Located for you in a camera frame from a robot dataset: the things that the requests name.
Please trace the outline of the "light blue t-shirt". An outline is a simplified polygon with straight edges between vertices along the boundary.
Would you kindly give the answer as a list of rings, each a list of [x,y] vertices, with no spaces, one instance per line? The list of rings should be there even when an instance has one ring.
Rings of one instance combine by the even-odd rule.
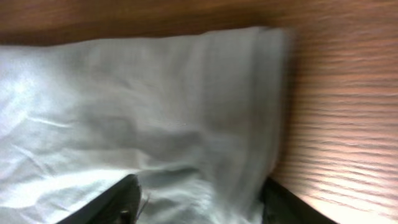
[[[290,34],[1,47],[1,222],[57,223],[132,175],[139,223],[260,223]]]

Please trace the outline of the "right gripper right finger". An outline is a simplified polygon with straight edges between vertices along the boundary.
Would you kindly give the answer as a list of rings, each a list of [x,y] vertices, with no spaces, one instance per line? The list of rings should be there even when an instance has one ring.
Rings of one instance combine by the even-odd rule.
[[[260,199],[263,224],[336,224],[272,178],[264,182]]]

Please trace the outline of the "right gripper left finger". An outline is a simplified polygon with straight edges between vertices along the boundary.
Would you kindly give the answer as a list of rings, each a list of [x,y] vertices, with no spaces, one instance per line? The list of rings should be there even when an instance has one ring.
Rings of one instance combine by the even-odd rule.
[[[135,224],[141,193],[138,178],[129,174],[57,224]]]

